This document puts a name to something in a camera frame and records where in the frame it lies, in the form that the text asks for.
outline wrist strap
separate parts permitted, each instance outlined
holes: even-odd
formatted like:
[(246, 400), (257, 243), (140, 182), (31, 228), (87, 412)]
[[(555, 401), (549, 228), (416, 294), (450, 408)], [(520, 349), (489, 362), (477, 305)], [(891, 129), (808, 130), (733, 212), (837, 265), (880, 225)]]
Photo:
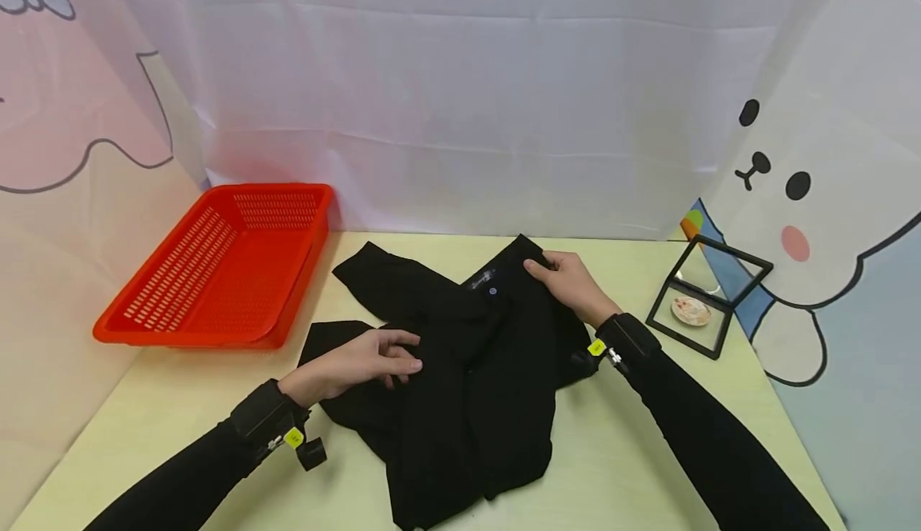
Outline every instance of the wrist strap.
[(230, 412), (230, 422), (237, 433), (255, 450), (256, 465), (286, 442), (295, 449), (307, 471), (326, 461), (322, 440), (305, 440), (304, 424), (309, 417), (310, 411), (282, 393), (274, 379), (256, 387)]
[(630, 313), (611, 315), (595, 332), (595, 341), (588, 348), (596, 359), (607, 357), (614, 367), (623, 374), (642, 365), (659, 353), (662, 345), (646, 325)]

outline light yellow tabletop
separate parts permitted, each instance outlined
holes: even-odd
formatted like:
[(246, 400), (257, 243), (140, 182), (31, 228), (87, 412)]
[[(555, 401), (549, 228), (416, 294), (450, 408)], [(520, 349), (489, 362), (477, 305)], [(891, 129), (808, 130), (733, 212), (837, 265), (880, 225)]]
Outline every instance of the light yellow tabletop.
[[(311, 321), (374, 317), (329, 275), (366, 241), (417, 259), (454, 281), (511, 241), (446, 235), (331, 234), (289, 342), (272, 353), (146, 349), (61, 460), (14, 531), (84, 529), (139, 478), (214, 427), (256, 385), (296, 364)], [(644, 319), (683, 242), (535, 239), (545, 249), (580, 253), (624, 310)], [(822, 481), (783, 413), (738, 323), (722, 356), (710, 361), (670, 338), (663, 348), (757, 437), (834, 530), (843, 530)], [(54, 428), (54, 420), (49, 422)], [(308, 423), (329, 459), (305, 473), (293, 452), (269, 457), (205, 529), (393, 530), (384, 466), (352, 430), (317, 406)], [(716, 529), (646, 408), (607, 363), (593, 378), (556, 394), (553, 456), (544, 478), (480, 501), (438, 529)]]

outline bear nose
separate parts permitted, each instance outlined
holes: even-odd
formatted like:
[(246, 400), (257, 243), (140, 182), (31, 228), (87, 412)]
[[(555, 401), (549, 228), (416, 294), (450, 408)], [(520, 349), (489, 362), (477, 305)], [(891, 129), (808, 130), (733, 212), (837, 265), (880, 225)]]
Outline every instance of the bear nose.
[(759, 174), (768, 173), (771, 171), (771, 160), (761, 151), (756, 151), (752, 154), (752, 169)]
[(771, 171), (771, 160), (768, 159), (767, 155), (761, 153), (761, 151), (756, 151), (752, 154), (752, 167), (748, 171), (743, 171), (741, 169), (736, 170), (736, 176), (743, 180), (745, 184), (745, 190), (752, 190), (752, 175), (753, 174), (765, 174)]

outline yellow label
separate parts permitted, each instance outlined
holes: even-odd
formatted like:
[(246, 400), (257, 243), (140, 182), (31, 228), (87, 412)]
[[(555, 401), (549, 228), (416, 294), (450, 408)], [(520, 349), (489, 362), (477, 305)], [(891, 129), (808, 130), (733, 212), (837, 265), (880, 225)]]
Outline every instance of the yellow label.
[(296, 449), (304, 442), (304, 434), (299, 432), (297, 428), (292, 427), (288, 433), (285, 433), (285, 442)]
[(595, 339), (595, 342), (588, 346), (588, 352), (595, 357), (598, 357), (604, 353), (604, 350), (607, 348), (608, 346), (604, 344), (604, 341), (601, 341), (601, 339)]

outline person's left hand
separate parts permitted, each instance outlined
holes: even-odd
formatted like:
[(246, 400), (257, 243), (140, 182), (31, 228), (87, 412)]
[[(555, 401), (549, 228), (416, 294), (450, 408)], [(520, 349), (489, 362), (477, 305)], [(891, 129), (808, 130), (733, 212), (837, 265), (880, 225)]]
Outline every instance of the person's left hand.
[(304, 409), (375, 378), (393, 389), (392, 375), (406, 383), (421, 371), (422, 361), (400, 347), (418, 344), (419, 336), (407, 331), (371, 329), (294, 369), (278, 382), (278, 388)]

